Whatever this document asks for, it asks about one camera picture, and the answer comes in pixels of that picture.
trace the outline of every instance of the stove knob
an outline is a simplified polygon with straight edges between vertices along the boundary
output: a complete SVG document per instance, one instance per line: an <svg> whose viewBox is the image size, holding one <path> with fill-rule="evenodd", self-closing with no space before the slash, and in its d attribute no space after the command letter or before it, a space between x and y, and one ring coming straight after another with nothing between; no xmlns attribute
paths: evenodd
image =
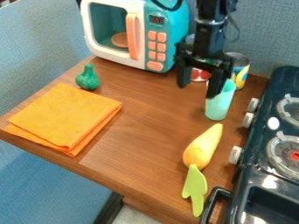
<svg viewBox="0 0 299 224"><path fill-rule="evenodd" d="M243 118L242 126L248 129L252 124L253 120L254 120L254 114L247 112Z"/></svg>
<svg viewBox="0 0 299 224"><path fill-rule="evenodd" d="M241 152L242 148L240 148L239 146L234 146L232 148L231 154L229 155L228 162L233 165L238 164Z"/></svg>
<svg viewBox="0 0 299 224"><path fill-rule="evenodd" d="M269 118L267 126L270 130L277 130L280 126L280 122L276 117L272 116Z"/></svg>
<svg viewBox="0 0 299 224"><path fill-rule="evenodd" d="M249 102L247 111L250 112L250 113L254 113L255 110L257 109L257 107L259 106L259 102L260 102L259 99L252 98L252 99L250 100L250 102Z"/></svg>

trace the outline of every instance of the light blue cup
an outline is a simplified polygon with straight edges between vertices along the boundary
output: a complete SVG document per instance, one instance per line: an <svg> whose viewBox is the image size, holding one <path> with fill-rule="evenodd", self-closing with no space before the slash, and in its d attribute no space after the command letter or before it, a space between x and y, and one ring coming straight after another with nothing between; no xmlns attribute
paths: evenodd
<svg viewBox="0 0 299 224"><path fill-rule="evenodd" d="M213 121L225 119L235 90L236 84L227 80L220 94L205 100L205 116Z"/></svg>

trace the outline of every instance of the toy stove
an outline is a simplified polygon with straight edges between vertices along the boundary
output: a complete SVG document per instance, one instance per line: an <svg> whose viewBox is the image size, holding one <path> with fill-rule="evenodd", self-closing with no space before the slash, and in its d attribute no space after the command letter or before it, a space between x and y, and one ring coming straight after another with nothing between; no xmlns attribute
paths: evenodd
<svg viewBox="0 0 299 224"><path fill-rule="evenodd" d="M234 146L233 192L215 188L200 223L208 223L218 196L229 199L225 223L299 223L299 68L273 73L261 100L252 99L243 126L244 149Z"/></svg>

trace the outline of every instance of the folded orange cloth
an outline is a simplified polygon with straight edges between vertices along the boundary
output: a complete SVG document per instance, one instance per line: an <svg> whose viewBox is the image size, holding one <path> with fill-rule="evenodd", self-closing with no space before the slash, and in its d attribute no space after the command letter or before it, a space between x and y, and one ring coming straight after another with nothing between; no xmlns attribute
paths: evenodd
<svg viewBox="0 0 299 224"><path fill-rule="evenodd" d="M75 157L120 108L118 101L60 83L12 116L4 130Z"/></svg>

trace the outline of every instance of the stove burner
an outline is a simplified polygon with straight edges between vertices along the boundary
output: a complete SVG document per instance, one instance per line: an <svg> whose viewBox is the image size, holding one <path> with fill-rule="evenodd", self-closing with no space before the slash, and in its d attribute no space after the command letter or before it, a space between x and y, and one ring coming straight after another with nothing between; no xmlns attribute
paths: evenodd
<svg viewBox="0 0 299 224"><path fill-rule="evenodd" d="M269 163L281 174L299 179L299 137L284 136L282 131L267 145Z"/></svg>
<svg viewBox="0 0 299 224"><path fill-rule="evenodd" d="M299 127L299 98L286 94L284 99L277 103L277 111L282 119Z"/></svg>

